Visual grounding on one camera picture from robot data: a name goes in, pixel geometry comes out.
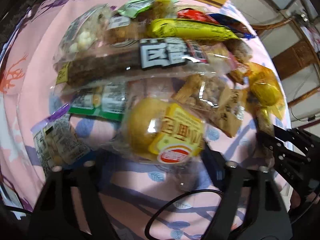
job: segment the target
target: yellow wrapper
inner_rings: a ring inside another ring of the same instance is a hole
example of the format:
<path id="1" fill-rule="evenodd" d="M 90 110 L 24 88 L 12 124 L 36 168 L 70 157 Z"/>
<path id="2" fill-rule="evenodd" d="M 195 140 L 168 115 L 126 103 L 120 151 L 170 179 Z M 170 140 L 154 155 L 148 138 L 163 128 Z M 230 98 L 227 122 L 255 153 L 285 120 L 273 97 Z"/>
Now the yellow wrapper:
<path id="1" fill-rule="evenodd" d="M 277 118 L 282 120 L 285 111 L 284 98 L 271 69 L 259 64 L 249 62 L 252 73 L 249 75 L 251 92 L 256 96 L 262 106 L 268 107 Z"/>
<path id="2" fill-rule="evenodd" d="M 149 25 L 148 35 L 152 38 L 179 37 L 215 41 L 239 39 L 225 26 L 188 19 L 156 19 Z"/>

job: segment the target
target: yellow snack package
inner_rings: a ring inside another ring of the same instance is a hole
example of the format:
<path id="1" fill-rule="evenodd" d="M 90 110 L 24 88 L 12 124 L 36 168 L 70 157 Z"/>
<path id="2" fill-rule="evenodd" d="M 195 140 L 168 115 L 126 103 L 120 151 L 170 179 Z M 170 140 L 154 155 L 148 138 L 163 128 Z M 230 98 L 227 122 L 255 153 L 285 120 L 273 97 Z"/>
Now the yellow snack package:
<path id="1" fill-rule="evenodd" d="M 275 74 L 259 64 L 249 62 L 252 73 L 249 75 L 251 92 L 256 96 L 262 106 L 269 110 L 280 120 L 284 116 L 285 104 L 280 86 Z"/>
<path id="2" fill-rule="evenodd" d="M 156 19 L 149 25 L 148 35 L 152 38 L 180 37 L 215 41 L 239 39 L 225 26 L 189 19 Z"/>
<path id="3" fill-rule="evenodd" d="M 204 122 L 177 103 L 145 98 L 126 119 L 131 151 L 162 164 L 183 163 L 203 149 Z"/>

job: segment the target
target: pink tablecloth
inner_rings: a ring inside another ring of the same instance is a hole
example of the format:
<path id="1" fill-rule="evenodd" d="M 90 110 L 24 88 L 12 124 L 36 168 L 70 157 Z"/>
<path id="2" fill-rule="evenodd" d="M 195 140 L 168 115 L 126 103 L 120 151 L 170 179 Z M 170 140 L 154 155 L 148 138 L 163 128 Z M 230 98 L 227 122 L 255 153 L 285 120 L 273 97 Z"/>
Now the pink tablecloth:
<path id="1" fill-rule="evenodd" d="M 0 84 L 0 164 L 8 184 L 20 195 L 25 208 L 32 210 L 44 183 L 44 173 L 37 158 L 30 128 L 61 106 L 52 95 L 57 73 L 52 56 L 69 24 L 96 4 L 108 3 L 116 9 L 127 0 L 47 0 L 33 18 L 26 15 L 15 39 L 7 50 L 1 69 Z M 207 6 L 243 22 L 252 30 L 243 15 L 228 0 L 221 9 L 192 0 L 185 4 Z M 264 65 L 275 73 L 274 65 L 259 38 L 247 41 L 253 49 L 252 62 Z M 272 117 L 280 127 L 290 128 L 288 109 L 283 120 Z M 96 144 L 110 140 L 119 126 L 116 122 L 71 117 L 70 122 L 79 137 Z M 207 126 L 206 139 L 210 147 L 224 154 L 227 160 L 244 167 L 262 165 L 263 159 L 253 153 L 256 127 L 246 113 L 243 124 L 234 138 Z M 167 201 L 180 195 L 177 181 L 154 165 L 138 164 L 114 155 L 104 170 L 101 199 L 113 225 L 124 239 L 143 239 L 143 230 L 150 216 Z M 195 189 L 214 188 L 203 165 L 199 163 Z M 278 175 L 276 182 L 285 181 Z M 160 239 L 199 239 L 208 226 L 220 198 L 210 193 L 190 196 L 175 203 L 175 212 L 164 212 L 151 228 Z M 244 203 L 235 217 L 234 227 L 244 218 Z"/>

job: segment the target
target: red snack package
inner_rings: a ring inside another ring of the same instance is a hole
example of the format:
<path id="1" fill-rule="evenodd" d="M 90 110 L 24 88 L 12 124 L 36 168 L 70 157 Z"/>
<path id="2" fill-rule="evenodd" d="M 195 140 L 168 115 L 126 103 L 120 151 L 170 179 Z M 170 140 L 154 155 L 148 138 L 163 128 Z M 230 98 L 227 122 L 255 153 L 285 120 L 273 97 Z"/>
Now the red snack package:
<path id="1" fill-rule="evenodd" d="M 178 11 L 178 18 L 185 18 L 200 22 L 209 22 L 209 23 L 215 23 L 219 24 L 215 19 L 210 17 L 209 15 L 204 14 L 203 12 L 196 11 L 193 9 L 184 9 Z"/>

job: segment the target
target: plastic bag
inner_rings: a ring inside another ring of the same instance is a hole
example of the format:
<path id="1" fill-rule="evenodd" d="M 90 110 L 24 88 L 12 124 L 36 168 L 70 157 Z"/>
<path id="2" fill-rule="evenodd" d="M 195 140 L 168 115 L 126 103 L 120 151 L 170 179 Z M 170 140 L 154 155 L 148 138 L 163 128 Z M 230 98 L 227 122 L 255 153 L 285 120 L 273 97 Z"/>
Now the plastic bag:
<path id="1" fill-rule="evenodd" d="M 86 51 L 95 42 L 103 41 L 112 11 L 108 4 L 96 5 L 75 19 L 67 29 L 53 61 L 73 60 L 78 53 Z"/>
<path id="2" fill-rule="evenodd" d="M 208 113 L 208 117 L 227 136 L 233 137 L 241 127 L 244 119 L 245 104 L 247 100 L 247 90 L 231 89 L 229 98 L 225 98 L 225 103 L 217 108 L 213 113 Z"/>
<path id="3" fill-rule="evenodd" d="M 99 116 L 121 121 L 126 102 L 126 83 L 112 83 L 104 87 L 84 89 L 74 95 L 69 113 Z"/>
<path id="4" fill-rule="evenodd" d="M 256 96 L 262 106 L 277 118 L 282 120 L 285 111 L 284 97 L 275 74 L 259 64 L 249 62 L 252 74 L 249 75 L 251 92 Z"/>
<path id="5" fill-rule="evenodd" d="M 52 167 L 72 165 L 90 152 L 70 132 L 70 115 L 67 114 L 69 107 L 68 104 L 64 105 L 31 129 L 37 155 L 46 176 Z"/>
<path id="6" fill-rule="evenodd" d="M 151 9 L 153 3 L 156 0 L 129 0 L 123 6 L 121 6 L 117 12 L 122 16 L 135 18 L 139 13 Z"/>
<path id="7" fill-rule="evenodd" d="M 224 44 L 240 63 L 247 64 L 252 58 L 252 49 L 243 40 L 230 39 Z"/>
<path id="8" fill-rule="evenodd" d="M 190 8 L 178 11 L 178 18 L 219 24 L 215 19 L 213 19 L 209 15 L 206 15 L 203 12 L 193 10 Z"/>
<path id="9" fill-rule="evenodd" d="M 224 41 L 238 39 L 227 27 L 188 19 L 156 19 L 148 27 L 153 38 L 179 37 L 183 39 L 212 39 Z"/>
<path id="10" fill-rule="evenodd" d="M 230 95 L 231 90 L 220 78 L 196 74 L 188 76 L 172 98 L 190 108 L 212 112 Z"/>
<path id="11" fill-rule="evenodd" d="M 131 99 L 114 149 L 154 164 L 181 164 L 203 149 L 204 120 L 198 114 L 168 100 Z"/>
<path id="12" fill-rule="evenodd" d="M 230 71 L 228 74 L 234 82 L 244 85 L 244 77 L 249 76 L 251 73 L 248 64 L 237 62 L 237 69 Z"/>
<path id="13" fill-rule="evenodd" d="M 197 43 L 180 38 L 142 39 L 108 45 L 82 56 L 59 63 L 62 68 L 54 90 L 56 95 L 148 77 L 183 77 L 195 73 L 223 75 L 233 68 L 227 56 L 217 52 L 216 56 L 207 58 Z"/>
<path id="14" fill-rule="evenodd" d="M 249 30 L 243 23 L 239 22 L 236 19 L 233 19 L 229 16 L 220 13 L 212 13 L 209 14 L 209 16 L 218 21 L 219 24 L 228 26 L 230 30 L 236 33 L 239 38 L 252 39 L 256 37 L 255 35 L 249 32 Z"/>

